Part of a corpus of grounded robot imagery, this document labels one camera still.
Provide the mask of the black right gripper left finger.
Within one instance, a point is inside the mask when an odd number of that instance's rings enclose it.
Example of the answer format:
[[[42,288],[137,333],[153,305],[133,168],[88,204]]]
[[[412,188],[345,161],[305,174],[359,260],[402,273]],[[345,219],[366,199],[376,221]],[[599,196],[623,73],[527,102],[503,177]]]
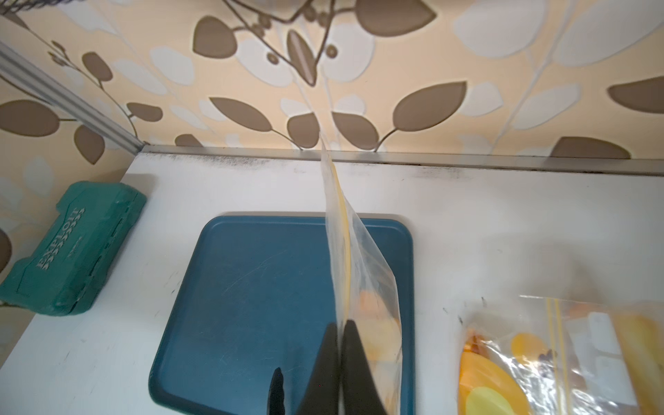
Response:
[[[323,334],[304,397],[297,408],[297,415],[337,415],[340,376],[338,330],[335,323],[330,323]]]

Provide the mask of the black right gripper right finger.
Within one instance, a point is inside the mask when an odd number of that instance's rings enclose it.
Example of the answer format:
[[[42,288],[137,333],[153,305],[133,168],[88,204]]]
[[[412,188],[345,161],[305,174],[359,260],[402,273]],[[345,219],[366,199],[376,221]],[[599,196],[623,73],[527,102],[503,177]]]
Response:
[[[353,320],[345,324],[342,337],[342,396],[346,414],[387,414]]]

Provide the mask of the black tongs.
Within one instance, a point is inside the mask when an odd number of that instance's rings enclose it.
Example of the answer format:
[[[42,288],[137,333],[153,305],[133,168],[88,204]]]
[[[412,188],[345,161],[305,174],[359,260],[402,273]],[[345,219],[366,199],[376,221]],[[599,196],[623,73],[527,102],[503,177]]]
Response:
[[[267,415],[285,415],[284,376],[281,368],[276,368],[271,377],[267,398]]]

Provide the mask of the stack of duck bags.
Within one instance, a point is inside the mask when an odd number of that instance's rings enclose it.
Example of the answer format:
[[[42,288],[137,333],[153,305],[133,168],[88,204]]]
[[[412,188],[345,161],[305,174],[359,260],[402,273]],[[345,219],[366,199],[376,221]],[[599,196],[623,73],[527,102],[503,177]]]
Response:
[[[343,335],[348,323],[354,323],[380,409],[399,414],[403,330],[396,278],[346,199],[325,146],[321,149],[321,171],[338,332]]]

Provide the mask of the clear resealable duck bag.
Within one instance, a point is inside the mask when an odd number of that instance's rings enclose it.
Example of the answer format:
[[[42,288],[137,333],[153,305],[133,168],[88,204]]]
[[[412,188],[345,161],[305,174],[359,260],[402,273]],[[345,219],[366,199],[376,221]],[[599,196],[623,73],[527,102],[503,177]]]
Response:
[[[546,300],[551,414],[661,414],[663,304]]]

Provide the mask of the dark blue tray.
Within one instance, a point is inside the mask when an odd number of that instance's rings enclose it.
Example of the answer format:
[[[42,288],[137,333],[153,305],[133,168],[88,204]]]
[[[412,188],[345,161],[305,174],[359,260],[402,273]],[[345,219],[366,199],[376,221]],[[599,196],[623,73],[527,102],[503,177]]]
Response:
[[[285,412],[293,414],[334,321],[322,217],[216,217],[176,297],[150,397],[185,414],[265,414],[280,371]]]

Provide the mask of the green plastic tool case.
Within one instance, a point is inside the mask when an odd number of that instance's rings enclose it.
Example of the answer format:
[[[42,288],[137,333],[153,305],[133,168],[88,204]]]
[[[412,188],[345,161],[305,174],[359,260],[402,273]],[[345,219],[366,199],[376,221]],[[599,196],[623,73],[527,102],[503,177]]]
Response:
[[[146,202],[123,183],[72,184],[36,250],[1,283],[1,301],[46,316],[88,311]]]

